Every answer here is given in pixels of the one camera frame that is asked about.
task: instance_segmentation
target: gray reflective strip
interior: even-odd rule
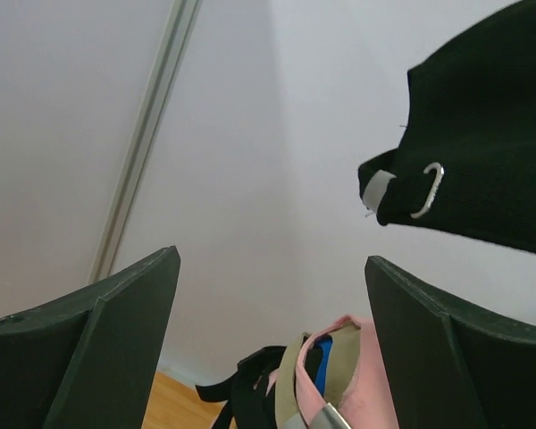
[[[377,213],[379,204],[381,204],[383,196],[385,195],[385,192],[387,192],[387,185],[389,185],[389,181],[394,177],[395,176],[390,172],[384,172],[383,170],[379,170],[373,175],[371,180],[367,183],[364,195],[361,198],[364,205],[369,210]]]
[[[287,420],[280,429],[306,429],[306,424],[300,413],[297,413],[290,420]]]
[[[310,429],[351,429],[348,422],[341,416],[332,404],[327,404],[315,415]]]

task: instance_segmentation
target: brown wooden surface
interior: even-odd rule
[[[209,429],[221,406],[202,402],[195,391],[157,373],[143,429]]]

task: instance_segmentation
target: white wall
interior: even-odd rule
[[[0,316],[86,283],[171,5],[0,2]]]
[[[179,246],[163,360],[201,381],[260,346],[369,315],[383,255],[536,323],[536,257],[365,219],[357,167],[398,145],[406,70],[508,0],[204,1],[118,268]]]

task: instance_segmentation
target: metal strip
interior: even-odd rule
[[[163,43],[159,48],[147,93],[141,105],[111,211],[89,276],[89,283],[107,277],[112,271],[138,185],[200,3],[201,0],[175,0],[172,5]]]

